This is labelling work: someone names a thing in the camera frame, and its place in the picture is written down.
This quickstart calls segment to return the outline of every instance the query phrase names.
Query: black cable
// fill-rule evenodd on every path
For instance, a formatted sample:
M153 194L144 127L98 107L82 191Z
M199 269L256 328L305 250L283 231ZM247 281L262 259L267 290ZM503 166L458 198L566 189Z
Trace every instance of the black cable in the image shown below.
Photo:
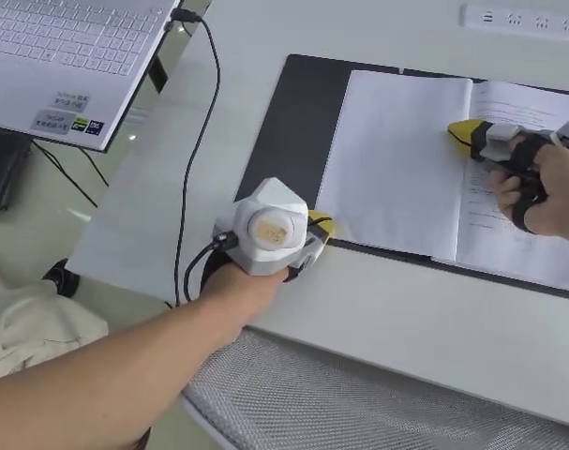
M105 184L105 186L108 188L109 187L109 183L107 183L107 179L105 178L105 175L103 175L103 173L100 171L100 169L98 168L97 164L95 163L95 161L92 159L92 157L90 155L88 155L88 153L81 147L78 147L78 150L80 150L85 157L88 158L88 160L90 161L90 163L93 165L93 168L95 169L95 172L98 174L98 176L100 177L100 179L103 181L103 183Z
M63 168L63 166L59 162L59 159L57 159L57 157L53 153L51 153L49 150L47 150L46 148L39 145L38 142L36 142L36 141L32 141L32 144L40 151L40 153L46 159L48 159L51 162L51 164L53 166L55 166L55 168L61 174L63 174L63 176L66 177L66 179L69 181L69 183L71 183L76 189L78 189L80 191L80 193L83 195L83 197L87 201L89 201L93 206L95 206L95 208L98 207L97 203L86 193L86 191L84 189L82 189L80 187L80 185L78 183L76 183L76 181L71 176L69 176L69 174L66 172L66 170Z
M319 223L322 223L322 222L329 222L329 221L331 221L331 220L332 220L331 217L320 217L320 218L316 218L315 220L311 220L311 221L307 224L307 227L308 227L308 228L309 228L309 227L313 227L313 226L315 226L315 225L318 225Z
M192 274L192 270L195 268L195 266L199 263L199 261L202 259L203 256L205 256L207 253L209 253L212 250L216 249L216 245L215 243L211 243L207 246L205 246L197 256L194 257L194 259L190 262L190 264L187 267L187 270L184 271L184 298L187 299L187 302L190 303L192 301L192 299L190 298L190 291L188 289L188 285L190 284L190 274Z
M205 246L203 250L199 252L197 256L190 262L187 270L184 273L184 297L187 302L190 303L192 298L190 298L190 291L188 286L190 284L190 274L194 270L195 266L201 261L202 257L209 253L211 250L218 250L226 252L238 246L238 236L234 232L222 232L213 237L211 244Z
M177 17L182 15L184 19L178 19ZM209 25L206 21L204 21L201 17L197 14L194 14L190 11L186 11L183 9L176 9L172 13L172 17L177 21L188 21L188 22L199 22L205 29L207 33L207 37L209 38L209 43L211 44L211 51L213 53L213 57L216 60L216 70L217 70L217 81L216 81L216 90L213 94L213 98L211 100L211 104L209 105L209 110L207 111L207 115L205 116L204 122L202 123L201 131L199 133L199 137L197 138L197 142L194 145L194 149L190 154L190 158L188 159L187 169L184 174L184 183L182 186L182 211L180 213L180 230L178 232L178 243L176 245L175 251L175 262L173 265L173 284L174 284L174 294L175 294L175 305L179 307L181 305L180 301L180 256L182 255L182 239L184 237L184 225L186 221L186 211L187 211L187 187L188 187L188 178L190 177L190 169L192 168L192 163L194 162L194 158L197 156L199 152L199 147L201 147L202 138L204 137L205 131L207 130L207 125L209 124L209 120L211 119L211 115L213 114L213 109L216 107L217 96L219 95L219 87L221 86L221 67L219 65L219 58L217 57L217 49L216 44L213 41L213 35L211 34L211 30L209 29Z

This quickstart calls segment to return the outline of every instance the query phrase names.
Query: floor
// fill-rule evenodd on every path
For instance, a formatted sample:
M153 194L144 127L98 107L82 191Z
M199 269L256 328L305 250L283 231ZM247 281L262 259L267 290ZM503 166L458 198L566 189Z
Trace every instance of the floor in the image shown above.
M209 0L188 0L187 8L204 12ZM178 27L168 36L160 57L168 73L188 42ZM157 93L145 81L134 103L150 110ZM127 154L138 126L125 123L107 155L93 155L109 181ZM97 201L105 187L80 152L56 144L45 144L70 175ZM0 271L16 285L40 279L55 262L71 253L94 207L39 152L28 159L22 180L13 192L10 208L0 212ZM163 309L161 302L84 279L76 300L119 330ZM217 445L174 403L153 429L149 450L216 449Z

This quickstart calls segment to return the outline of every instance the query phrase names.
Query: laptop keyboard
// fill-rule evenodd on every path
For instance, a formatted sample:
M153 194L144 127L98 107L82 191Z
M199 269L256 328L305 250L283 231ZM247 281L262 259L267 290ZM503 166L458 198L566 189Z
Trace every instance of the laptop keyboard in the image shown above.
M127 76L160 8L147 14L64 0L0 0L0 53Z

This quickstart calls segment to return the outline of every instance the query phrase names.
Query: power strip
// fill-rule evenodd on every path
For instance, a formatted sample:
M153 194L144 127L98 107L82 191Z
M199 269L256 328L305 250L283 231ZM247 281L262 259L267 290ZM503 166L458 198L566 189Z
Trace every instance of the power strip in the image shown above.
M493 33L569 41L569 16L535 9L464 5L461 25Z

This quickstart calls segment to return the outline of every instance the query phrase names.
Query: black folder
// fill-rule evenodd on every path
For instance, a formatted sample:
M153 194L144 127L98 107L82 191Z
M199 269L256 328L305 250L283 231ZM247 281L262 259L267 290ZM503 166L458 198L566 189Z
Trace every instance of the black folder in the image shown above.
M459 78L443 73L291 54L263 119L236 200L249 196L263 179L274 176L302 197L309 209L315 208L338 116L354 70L411 77ZM546 90L569 94L555 89ZM455 267L433 261L428 256L336 239L330 245L569 298L566 290Z

